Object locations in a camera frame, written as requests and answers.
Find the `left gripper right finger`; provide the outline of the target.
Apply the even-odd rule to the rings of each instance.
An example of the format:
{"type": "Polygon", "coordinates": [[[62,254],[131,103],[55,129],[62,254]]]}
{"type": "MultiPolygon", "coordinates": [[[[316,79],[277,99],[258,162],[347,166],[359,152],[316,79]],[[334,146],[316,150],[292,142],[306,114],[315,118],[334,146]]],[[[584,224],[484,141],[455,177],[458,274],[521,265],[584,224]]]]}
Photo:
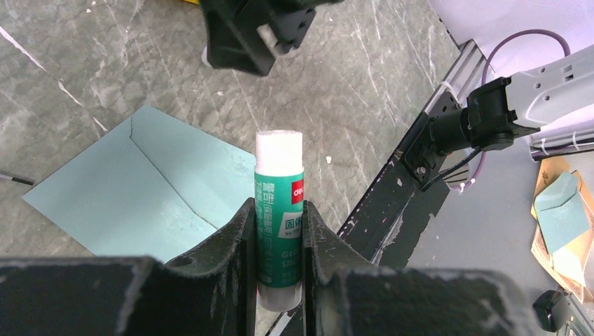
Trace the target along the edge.
{"type": "Polygon", "coordinates": [[[538,335],[531,302],[505,274],[374,265],[303,212],[305,335],[538,335]]]}

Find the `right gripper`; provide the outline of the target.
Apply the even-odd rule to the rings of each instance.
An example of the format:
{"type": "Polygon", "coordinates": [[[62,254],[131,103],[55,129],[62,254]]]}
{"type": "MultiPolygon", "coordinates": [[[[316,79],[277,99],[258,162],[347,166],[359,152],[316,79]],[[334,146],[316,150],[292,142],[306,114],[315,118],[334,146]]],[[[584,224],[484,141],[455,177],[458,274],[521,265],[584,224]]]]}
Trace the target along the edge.
{"type": "Polygon", "coordinates": [[[213,69],[267,76],[277,57],[301,46],[324,5],[340,0],[201,1],[207,42],[202,61],[213,69]]]}

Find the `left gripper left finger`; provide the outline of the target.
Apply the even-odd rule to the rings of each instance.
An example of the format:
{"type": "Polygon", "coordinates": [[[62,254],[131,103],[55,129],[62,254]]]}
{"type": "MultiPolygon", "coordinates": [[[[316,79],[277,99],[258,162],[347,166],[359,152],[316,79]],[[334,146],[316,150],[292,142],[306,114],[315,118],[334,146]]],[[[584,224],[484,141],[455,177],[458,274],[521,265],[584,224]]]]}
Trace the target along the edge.
{"type": "Polygon", "coordinates": [[[253,335],[254,199],[194,248],[150,256],[4,258],[2,335],[253,335]]]}

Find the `teal envelope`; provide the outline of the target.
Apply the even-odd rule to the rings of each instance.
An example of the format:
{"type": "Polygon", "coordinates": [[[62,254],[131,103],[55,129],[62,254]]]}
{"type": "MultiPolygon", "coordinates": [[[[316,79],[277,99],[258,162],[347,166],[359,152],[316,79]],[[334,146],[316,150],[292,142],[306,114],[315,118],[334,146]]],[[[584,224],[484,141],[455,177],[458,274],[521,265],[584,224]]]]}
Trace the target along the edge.
{"type": "Polygon", "coordinates": [[[254,194],[252,154],[145,106],[24,200],[97,256],[166,262],[254,194]]]}

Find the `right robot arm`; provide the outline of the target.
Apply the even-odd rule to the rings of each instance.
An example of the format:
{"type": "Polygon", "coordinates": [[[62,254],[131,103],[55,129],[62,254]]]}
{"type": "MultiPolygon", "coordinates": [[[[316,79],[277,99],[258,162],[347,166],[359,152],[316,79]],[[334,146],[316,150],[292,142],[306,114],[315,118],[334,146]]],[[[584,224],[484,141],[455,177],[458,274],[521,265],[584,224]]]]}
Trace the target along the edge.
{"type": "MultiPolygon", "coordinates": [[[[206,59],[215,69],[267,76],[276,54],[298,48],[318,1],[202,1],[206,59]]],[[[434,173],[448,154],[501,151],[563,116],[593,103],[593,48],[473,90],[464,108],[420,114],[400,161],[423,190],[445,178],[434,173]]]]}

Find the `black orange screwdriver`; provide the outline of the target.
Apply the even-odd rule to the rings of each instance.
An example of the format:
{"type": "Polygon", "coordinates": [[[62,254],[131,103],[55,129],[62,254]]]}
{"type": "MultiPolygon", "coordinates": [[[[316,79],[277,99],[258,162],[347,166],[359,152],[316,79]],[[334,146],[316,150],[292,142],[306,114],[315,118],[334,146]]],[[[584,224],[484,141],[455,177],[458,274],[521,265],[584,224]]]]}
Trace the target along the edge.
{"type": "Polygon", "coordinates": [[[16,182],[16,183],[21,183],[21,184],[24,184],[24,185],[27,185],[27,186],[33,186],[34,185],[34,182],[33,181],[30,181],[30,180],[27,180],[27,179],[24,179],[24,178],[19,178],[19,177],[16,177],[16,176],[9,176],[9,175],[6,175],[6,174],[0,174],[0,178],[1,179],[8,180],[8,181],[13,181],[13,182],[16,182]]]}

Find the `stack of spare envelopes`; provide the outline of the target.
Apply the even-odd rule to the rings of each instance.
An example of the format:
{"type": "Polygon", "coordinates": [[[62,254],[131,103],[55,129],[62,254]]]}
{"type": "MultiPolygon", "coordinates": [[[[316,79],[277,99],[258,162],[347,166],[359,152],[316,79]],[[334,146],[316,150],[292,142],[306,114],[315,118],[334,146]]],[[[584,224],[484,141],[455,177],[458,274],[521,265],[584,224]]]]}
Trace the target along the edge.
{"type": "Polygon", "coordinates": [[[541,162],[532,216],[531,253],[581,303],[593,302],[593,196],[577,170],[561,157],[541,162]]]}

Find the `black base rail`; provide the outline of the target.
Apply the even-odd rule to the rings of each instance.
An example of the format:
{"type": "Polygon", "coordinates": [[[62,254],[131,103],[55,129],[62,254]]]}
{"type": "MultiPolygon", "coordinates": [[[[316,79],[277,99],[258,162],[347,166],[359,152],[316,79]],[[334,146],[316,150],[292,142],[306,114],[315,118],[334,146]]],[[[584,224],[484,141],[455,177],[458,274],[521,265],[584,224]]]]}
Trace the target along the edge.
{"type": "Polygon", "coordinates": [[[303,300],[280,315],[268,335],[316,335],[316,310],[321,306],[316,294],[335,268],[378,265],[388,247],[398,252],[387,265],[406,266],[430,215],[440,210],[449,193],[443,182],[420,190],[444,161],[427,148],[429,120],[457,106],[450,92],[434,94],[337,233],[325,225],[313,203],[306,205],[303,300]]]}

